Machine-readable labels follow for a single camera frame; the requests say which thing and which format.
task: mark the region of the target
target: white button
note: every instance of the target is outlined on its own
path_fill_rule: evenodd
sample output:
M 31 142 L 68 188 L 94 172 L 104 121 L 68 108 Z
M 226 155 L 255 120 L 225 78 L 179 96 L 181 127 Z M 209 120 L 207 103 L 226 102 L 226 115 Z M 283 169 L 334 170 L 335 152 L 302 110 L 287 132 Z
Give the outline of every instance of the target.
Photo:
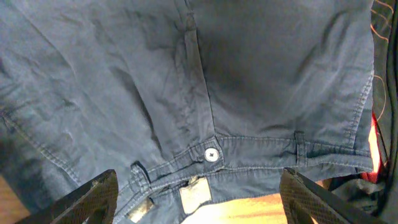
M 219 158 L 220 154 L 218 150 L 215 148 L 208 148 L 205 151 L 205 159 L 209 162 L 216 162 Z

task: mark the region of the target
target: wrinkled fabric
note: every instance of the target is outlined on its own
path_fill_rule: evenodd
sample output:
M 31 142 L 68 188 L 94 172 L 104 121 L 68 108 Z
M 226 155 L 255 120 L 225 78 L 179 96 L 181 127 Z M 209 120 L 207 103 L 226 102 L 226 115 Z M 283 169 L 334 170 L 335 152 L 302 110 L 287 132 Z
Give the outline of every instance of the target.
M 0 1 L 1 173 L 36 212 L 115 169 L 115 223 L 180 223 L 195 176 L 218 203 L 369 172 L 371 3 Z

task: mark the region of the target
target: black object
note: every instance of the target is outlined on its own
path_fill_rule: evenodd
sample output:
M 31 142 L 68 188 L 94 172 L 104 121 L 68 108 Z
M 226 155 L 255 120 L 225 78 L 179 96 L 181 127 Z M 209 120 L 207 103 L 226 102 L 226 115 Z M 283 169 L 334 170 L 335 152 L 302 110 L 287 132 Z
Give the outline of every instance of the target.
M 297 171 L 285 168 L 280 195 L 289 224 L 384 223 L 339 199 Z
M 18 224 L 28 223 L 112 223 L 118 199 L 118 179 L 107 170 L 72 193 Z

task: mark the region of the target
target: fabric patch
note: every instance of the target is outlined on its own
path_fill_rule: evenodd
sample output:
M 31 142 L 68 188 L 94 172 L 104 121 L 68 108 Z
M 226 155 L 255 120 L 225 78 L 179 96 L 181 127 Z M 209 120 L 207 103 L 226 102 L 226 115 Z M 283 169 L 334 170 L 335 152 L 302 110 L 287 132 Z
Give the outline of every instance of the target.
M 188 186 L 180 188 L 180 196 L 185 214 L 193 213 L 201 204 L 211 200 L 207 178 L 191 180 Z
M 132 222 L 137 223 L 139 220 L 141 220 L 141 218 L 144 217 L 146 213 L 149 212 L 153 206 L 154 204 L 152 201 L 149 198 L 146 198 L 143 202 L 141 202 L 141 204 L 138 205 L 138 207 L 133 208 L 129 212 L 129 219 Z

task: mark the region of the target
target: brown surface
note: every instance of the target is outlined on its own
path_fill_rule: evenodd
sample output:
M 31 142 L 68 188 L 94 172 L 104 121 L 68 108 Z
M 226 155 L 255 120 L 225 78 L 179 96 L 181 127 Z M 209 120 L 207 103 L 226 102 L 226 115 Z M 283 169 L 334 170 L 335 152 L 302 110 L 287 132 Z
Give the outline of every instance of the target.
M 14 223 L 29 215 L 0 176 L 0 223 Z M 232 200 L 199 208 L 183 224 L 287 223 L 279 194 Z

